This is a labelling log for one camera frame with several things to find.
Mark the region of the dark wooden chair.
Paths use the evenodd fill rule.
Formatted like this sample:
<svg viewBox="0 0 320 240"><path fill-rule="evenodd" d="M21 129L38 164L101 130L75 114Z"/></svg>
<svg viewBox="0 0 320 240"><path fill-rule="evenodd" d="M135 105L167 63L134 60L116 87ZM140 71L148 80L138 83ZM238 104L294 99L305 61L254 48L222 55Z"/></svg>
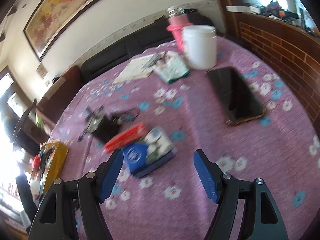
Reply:
<svg viewBox="0 0 320 240"><path fill-rule="evenodd" d="M18 120L13 135L10 138L10 142L14 142L17 139L17 136L20 132L20 130L22 130L26 135L30 135L30 132L27 131L26 129L26 122L29 119L29 114L31 113L31 111L33 110L33 108L36 107L37 104L37 99L34 99L33 103L31 104L30 107L28 107L25 112L23 113L23 115L21 116L21 118Z"/></svg>

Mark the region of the black smartphone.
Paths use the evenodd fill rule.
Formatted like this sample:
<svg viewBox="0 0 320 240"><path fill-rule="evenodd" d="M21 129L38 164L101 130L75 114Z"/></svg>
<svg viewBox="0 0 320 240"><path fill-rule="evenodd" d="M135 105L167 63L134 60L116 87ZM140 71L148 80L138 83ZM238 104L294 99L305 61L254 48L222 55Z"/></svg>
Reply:
<svg viewBox="0 0 320 240"><path fill-rule="evenodd" d="M226 124L236 126L265 116L265 107L234 67L209 70L206 75L226 114Z"/></svg>

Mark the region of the white plastic jar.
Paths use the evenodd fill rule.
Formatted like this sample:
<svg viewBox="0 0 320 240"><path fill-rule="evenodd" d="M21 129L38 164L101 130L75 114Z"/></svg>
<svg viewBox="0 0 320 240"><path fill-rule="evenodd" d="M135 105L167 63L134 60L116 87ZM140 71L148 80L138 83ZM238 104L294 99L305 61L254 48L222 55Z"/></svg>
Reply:
<svg viewBox="0 0 320 240"><path fill-rule="evenodd" d="M182 29L184 55L194 70L208 70L217 64L217 34L211 25L190 25Z"/></svg>

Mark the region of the black motor device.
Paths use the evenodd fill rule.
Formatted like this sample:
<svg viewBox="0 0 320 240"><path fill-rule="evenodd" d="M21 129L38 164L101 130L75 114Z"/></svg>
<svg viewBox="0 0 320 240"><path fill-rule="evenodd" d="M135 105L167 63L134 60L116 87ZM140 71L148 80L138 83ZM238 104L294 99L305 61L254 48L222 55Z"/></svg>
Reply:
<svg viewBox="0 0 320 240"><path fill-rule="evenodd" d="M95 110L86 107L85 113L87 114L86 126L79 135L78 141L81 141L85 135L92 135L95 139L106 144L119 133L122 123L133 122L140 110L133 107L126 111L117 111L107 115L104 106L101 106Z"/></svg>

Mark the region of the pink thermos bottle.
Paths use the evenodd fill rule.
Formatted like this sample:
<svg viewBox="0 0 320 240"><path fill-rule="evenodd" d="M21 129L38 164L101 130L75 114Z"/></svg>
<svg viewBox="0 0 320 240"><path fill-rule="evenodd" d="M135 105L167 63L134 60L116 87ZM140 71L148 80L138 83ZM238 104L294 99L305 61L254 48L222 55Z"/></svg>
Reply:
<svg viewBox="0 0 320 240"><path fill-rule="evenodd" d="M182 31L184 27L192 25L188 15L181 7L170 7L167 9L169 26L167 31L171 32L179 51L184 50Z"/></svg>

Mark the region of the white work glove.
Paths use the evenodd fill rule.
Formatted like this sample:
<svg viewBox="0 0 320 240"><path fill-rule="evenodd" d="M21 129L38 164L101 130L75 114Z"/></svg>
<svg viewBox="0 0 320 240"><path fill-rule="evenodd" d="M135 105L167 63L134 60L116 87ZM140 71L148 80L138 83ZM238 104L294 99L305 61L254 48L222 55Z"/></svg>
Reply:
<svg viewBox="0 0 320 240"><path fill-rule="evenodd" d="M174 83L187 77L190 74L190 69L179 53L170 50L159 53L159 59L154 65L153 72L165 83Z"/></svg>

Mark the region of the red packet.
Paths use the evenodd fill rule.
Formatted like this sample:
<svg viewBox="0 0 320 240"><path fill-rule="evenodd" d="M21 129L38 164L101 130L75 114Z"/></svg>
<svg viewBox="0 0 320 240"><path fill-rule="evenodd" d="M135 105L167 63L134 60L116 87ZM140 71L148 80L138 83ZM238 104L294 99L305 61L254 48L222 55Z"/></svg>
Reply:
<svg viewBox="0 0 320 240"><path fill-rule="evenodd" d="M146 136L147 133L146 125L140 122L113 137L105 144L104 149L106 153L112 153L114 150L122 148L125 145Z"/></svg>

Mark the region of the small wall plaque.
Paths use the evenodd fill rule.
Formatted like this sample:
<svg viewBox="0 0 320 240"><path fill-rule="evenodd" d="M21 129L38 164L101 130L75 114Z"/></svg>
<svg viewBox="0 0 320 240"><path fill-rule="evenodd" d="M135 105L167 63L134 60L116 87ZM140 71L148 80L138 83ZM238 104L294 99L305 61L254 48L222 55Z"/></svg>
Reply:
<svg viewBox="0 0 320 240"><path fill-rule="evenodd" d="M37 74L41 77L41 79L44 79L46 75L48 74L48 70L44 67L42 63L40 63L36 69Z"/></svg>

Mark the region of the blue white tissue pack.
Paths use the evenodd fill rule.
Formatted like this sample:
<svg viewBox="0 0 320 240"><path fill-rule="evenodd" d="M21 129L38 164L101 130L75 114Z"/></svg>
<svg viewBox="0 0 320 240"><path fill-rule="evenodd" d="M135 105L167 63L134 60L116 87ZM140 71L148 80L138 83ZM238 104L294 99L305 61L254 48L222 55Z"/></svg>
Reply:
<svg viewBox="0 0 320 240"><path fill-rule="evenodd" d="M121 150L126 168L137 178L147 176L177 153L177 148L159 126L153 128L142 139L126 145Z"/></svg>

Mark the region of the yellow cardboard box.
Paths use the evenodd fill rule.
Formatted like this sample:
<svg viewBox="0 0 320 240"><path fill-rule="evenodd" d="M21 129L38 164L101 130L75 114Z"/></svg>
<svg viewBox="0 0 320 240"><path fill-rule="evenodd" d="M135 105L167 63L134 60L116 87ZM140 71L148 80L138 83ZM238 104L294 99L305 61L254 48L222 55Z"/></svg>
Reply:
<svg viewBox="0 0 320 240"><path fill-rule="evenodd" d="M53 181L60 177L69 148L60 141L48 141L41 145L38 156L41 165L38 171L32 169L29 186L35 199L45 194Z"/></svg>

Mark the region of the framed horse painting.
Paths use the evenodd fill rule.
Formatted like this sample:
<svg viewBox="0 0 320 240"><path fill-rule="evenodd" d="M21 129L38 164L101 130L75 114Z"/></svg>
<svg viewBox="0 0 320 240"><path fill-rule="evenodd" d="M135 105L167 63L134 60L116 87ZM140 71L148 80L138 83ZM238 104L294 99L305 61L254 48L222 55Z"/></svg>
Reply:
<svg viewBox="0 0 320 240"><path fill-rule="evenodd" d="M38 60L42 61L65 29L98 1L41 0L23 29Z"/></svg>

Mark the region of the black sofa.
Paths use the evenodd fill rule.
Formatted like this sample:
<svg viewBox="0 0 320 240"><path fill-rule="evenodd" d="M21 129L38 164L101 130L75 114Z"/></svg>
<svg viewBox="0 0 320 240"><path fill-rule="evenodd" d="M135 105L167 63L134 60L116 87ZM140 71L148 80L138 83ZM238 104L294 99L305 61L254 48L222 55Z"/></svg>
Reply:
<svg viewBox="0 0 320 240"><path fill-rule="evenodd" d="M80 68L83 83L92 81L149 48L173 41L172 33L167 31L168 26L168 19L162 16L87 59Z"/></svg>

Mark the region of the white paper booklet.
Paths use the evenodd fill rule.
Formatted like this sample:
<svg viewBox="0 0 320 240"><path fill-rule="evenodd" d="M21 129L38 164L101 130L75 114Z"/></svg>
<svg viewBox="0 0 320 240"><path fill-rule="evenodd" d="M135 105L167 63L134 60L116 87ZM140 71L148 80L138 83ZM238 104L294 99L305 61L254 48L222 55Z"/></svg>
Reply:
<svg viewBox="0 0 320 240"><path fill-rule="evenodd" d="M132 59L122 72L114 79L113 83L124 83L125 81L148 77L160 58L160 54L155 53Z"/></svg>

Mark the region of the red plastic bag bundle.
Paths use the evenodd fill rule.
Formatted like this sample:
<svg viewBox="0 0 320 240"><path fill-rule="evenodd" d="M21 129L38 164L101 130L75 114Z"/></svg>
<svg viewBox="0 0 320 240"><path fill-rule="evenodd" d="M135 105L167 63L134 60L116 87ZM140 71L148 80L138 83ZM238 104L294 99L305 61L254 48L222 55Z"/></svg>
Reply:
<svg viewBox="0 0 320 240"><path fill-rule="evenodd" d="M41 158L37 155L33 159L29 159L29 163L34 171L38 171L41 165Z"/></svg>

